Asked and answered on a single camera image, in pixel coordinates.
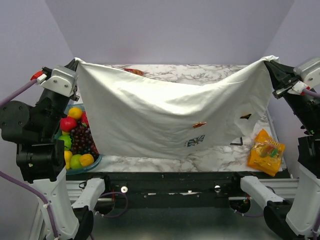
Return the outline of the black square frame box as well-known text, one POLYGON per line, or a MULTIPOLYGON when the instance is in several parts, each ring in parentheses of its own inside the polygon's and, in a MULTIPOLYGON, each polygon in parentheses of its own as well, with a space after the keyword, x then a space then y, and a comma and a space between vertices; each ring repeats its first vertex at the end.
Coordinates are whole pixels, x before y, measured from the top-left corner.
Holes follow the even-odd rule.
POLYGON ((243 144, 244 142, 242 137, 238 137, 230 143, 231 146, 242 146, 243 144))

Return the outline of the yellow black square pin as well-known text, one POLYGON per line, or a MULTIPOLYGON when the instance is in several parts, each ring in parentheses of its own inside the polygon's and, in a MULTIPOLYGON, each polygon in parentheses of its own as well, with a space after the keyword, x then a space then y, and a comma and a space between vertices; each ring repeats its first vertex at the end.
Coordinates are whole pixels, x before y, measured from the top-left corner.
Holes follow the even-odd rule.
POLYGON ((252 114, 249 113, 249 114, 246 114, 246 115, 241 116, 240 119, 246 119, 246 120, 248 120, 251 116, 252 116, 252 114))

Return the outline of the green toy watermelon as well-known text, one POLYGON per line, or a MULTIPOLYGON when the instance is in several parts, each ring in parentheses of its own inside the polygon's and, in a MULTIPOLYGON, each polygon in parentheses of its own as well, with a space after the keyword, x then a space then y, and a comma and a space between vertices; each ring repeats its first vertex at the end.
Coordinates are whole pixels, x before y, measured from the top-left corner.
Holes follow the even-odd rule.
POLYGON ((66 151, 70 150, 73 144, 73 138, 70 135, 61 135, 58 140, 64 142, 64 149, 66 151))

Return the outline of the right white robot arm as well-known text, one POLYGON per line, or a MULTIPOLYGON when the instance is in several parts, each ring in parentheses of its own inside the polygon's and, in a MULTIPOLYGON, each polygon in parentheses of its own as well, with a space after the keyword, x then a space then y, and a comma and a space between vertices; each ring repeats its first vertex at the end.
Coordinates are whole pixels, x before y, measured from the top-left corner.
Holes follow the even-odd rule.
POLYGON ((230 183, 230 191, 249 194, 263 209, 265 223, 283 240, 320 238, 320 59, 311 58, 296 67, 274 60, 265 62, 273 95, 284 98, 300 120, 305 136, 298 138, 299 179, 293 202, 273 193, 255 176, 230 183))

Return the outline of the yellow candy bag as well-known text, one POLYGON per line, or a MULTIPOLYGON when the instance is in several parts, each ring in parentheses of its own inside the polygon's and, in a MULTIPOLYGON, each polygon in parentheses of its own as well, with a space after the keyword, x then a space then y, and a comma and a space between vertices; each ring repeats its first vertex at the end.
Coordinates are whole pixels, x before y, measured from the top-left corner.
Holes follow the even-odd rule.
POLYGON ((286 145, 274 140, 265 129, 255 137, 247 166, 274 177, 280 170, 286 145))

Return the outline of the red toy apple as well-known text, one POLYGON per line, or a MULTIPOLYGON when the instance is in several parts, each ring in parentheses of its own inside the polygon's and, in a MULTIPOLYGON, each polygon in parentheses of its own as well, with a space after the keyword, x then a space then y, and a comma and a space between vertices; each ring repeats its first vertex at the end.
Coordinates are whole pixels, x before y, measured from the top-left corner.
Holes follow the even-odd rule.
POLYGON ((59 124, 59 127, 63 132, 70 132, 76 126, 77 126, 77 121, 70 116, 62 118, 59 124))

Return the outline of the white garment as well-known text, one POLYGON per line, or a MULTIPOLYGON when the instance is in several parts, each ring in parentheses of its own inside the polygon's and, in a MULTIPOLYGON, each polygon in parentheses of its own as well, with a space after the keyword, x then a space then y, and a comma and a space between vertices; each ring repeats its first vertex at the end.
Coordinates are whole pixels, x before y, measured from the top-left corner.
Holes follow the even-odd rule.
POLYGON ((97 150, 107 156, 180 159, 249 136, 272 82, 262 57, 215 83, 150 79, 78 61, 77 84, 97 150), (249 119, 241 116, 251 114, 249 119), (199 128, 193 124, 206 122, 199 128))

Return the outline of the green toy lime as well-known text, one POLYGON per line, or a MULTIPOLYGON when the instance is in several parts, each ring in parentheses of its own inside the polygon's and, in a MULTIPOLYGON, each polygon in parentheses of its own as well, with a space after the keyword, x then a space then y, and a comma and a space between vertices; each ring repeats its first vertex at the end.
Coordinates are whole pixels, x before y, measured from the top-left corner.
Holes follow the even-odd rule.
POLYGON ((83 166, 80 162, 81 156, 82 156, 81 154, 75 154, 71 157, 70 162, 69 162, 69 166, 72 170, 83 168, 83 166))

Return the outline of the orange toy fruit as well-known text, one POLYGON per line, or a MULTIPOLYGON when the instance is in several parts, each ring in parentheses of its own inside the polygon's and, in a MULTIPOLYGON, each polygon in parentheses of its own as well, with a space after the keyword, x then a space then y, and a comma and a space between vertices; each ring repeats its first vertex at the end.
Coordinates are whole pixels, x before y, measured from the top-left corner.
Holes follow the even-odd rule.
POLYGON ((80 156, 79 163, 82 167, 88 167, 95 162, 95 158, 90 154, 86 153, 80 156))

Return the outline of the purple toy grapes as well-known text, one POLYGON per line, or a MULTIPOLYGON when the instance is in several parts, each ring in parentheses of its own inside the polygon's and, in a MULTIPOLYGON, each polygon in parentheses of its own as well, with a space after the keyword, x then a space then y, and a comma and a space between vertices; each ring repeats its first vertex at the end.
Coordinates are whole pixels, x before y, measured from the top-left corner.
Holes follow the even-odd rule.
POLYGON ((91 129, 88 125, 83 125, 80 120, 77 121, 77 126, 70 133, 71 137, 71 152, 74 155, 91 154, 96 160, 99 157, 99 152, 94 143, 91 129))

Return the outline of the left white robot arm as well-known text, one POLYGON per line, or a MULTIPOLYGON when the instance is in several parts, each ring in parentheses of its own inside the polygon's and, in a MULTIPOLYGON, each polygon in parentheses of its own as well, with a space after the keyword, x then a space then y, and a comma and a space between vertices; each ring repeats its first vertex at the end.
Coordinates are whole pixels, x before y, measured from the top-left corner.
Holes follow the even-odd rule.
POLYGON ((66 181, 64 143, 55 139, 65 108, 77 101, 78 61, 43 67, 31 80, 0 102, 3 140, 16 144, 16 164, 23 180, 1 177, 36 195, 48 240, 85 240, 93 230, 94 208, 111 185, 103 178, 88 179, 76 202, 66 181))

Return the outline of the teal plastic fruit bowl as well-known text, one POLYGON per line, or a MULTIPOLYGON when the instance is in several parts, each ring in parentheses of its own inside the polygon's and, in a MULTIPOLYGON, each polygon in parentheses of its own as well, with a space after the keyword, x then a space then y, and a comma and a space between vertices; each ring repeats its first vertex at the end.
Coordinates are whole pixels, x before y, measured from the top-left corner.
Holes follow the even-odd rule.
MULTIPOLYGON (((73 108, 73 107, 76 107, 76 108, 80 108, 82 110, 82 112, 85 111, 85 108, 84 108, 84 105, 83 104, 75 104, 75 105, 69 105, 67 106, 66 110, 65 110, 65 113, 66 113, 66 117, 68 116, 68 111, 70 108, 73 108)), ((70 132, 64 132, 62 131, 60 128, 58 129, 57 133, 55 134, 55 139, 58 140, 58 138, 61 136, 61 135, 70 135, 70 132)), ((100 163, 102 159, 102 155, 99 153, 99 157, 94 160, 94 163, 91 164, 90 166, 87 166, 87 167, 83 167, 83 168, 80 168, 80 169, 66 169, 66 173, 68 175, 76 175, 76 174, 80 174, 80 173, 85 173, 85 172, 88 172, 92 169, 94 169, 96 166, 98 166, 98 164, 100 163)))

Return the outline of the aluminium rail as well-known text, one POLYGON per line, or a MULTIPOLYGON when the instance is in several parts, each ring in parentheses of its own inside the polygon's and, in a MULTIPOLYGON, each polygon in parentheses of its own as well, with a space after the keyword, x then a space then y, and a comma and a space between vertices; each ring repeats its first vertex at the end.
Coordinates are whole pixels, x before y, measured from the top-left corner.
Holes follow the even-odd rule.
MULTIPOLYGON (((299 179, 294 178, 277 178, 277 179, 260 179, 259 180, 266 187, 271 187, 275 193, 284 199, 294 199, 296 190, 298 188, 299 179)), ((79 187, 80 180, 67 180, 66 188, 68 197, 74 203, 82 193, 79 187)))

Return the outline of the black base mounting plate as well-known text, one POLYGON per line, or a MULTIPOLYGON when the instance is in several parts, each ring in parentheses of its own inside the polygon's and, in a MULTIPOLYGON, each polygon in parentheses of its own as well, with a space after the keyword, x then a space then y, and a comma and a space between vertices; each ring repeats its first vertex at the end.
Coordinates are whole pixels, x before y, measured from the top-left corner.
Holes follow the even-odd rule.
POLYGON ((68 175, 79 187, 95 177, 105 181, 105 196, 98 206, 114 203, 116 208, 227 208, 230 201, 244 200, 242 177, 290 179, 287 171, 274 178, 259 172, 87 172, 68 175))

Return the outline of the pink toy dragon fruit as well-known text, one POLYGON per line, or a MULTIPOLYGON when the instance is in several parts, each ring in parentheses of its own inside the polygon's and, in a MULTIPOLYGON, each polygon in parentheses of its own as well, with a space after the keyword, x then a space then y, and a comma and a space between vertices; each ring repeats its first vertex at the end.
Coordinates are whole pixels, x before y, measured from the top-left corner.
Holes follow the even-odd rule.
POLYGON ((89 126, 89 121, 87 118, 87 113, 85 111, 82 112, 80 122, 83 126, 88 127, 89 126))

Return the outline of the red snack bag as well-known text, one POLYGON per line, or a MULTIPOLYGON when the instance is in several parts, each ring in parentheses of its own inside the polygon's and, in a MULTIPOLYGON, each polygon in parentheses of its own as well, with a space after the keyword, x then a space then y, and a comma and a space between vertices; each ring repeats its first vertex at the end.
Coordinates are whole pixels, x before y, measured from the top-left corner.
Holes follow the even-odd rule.
POLYGON ((138 76, 144 76, 145 73, 141 70, 138 69, 134 69, 134 68, 123 68, 124 71, 132 73, 132 74, 136 74, 138 76))

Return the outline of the yellow toy pear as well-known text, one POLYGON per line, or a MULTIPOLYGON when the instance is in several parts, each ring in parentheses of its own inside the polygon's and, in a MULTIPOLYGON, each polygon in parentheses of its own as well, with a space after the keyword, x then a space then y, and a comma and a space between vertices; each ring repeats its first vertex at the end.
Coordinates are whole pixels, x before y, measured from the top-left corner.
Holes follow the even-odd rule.
POLYGON ((65 160, 65 167, 67 170, 69 170, 70 167, 70 162, 71 158, 73 157, 73 153, 70 150, 65 150, 64 151, 64 160, 65 160))

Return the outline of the yellow toy lemon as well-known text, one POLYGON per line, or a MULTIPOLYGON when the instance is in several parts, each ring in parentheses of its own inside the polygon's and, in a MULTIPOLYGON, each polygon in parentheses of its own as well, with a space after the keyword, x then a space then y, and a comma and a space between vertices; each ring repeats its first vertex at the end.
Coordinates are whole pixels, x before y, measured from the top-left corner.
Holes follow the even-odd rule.
POLYGON ((80 108, 78 108, 78 107, 72 107, 72 108, 70 108, 70 109, 68 110, 67 116, 68 116, 68 117, 71 117, 71 118, 73 118, 73 119, 75 119, 75 120, 77 121, 77 120, 80 120, 80 119, 81 119, 82 114, 83 114, 83 111, 82 111, 80 108))

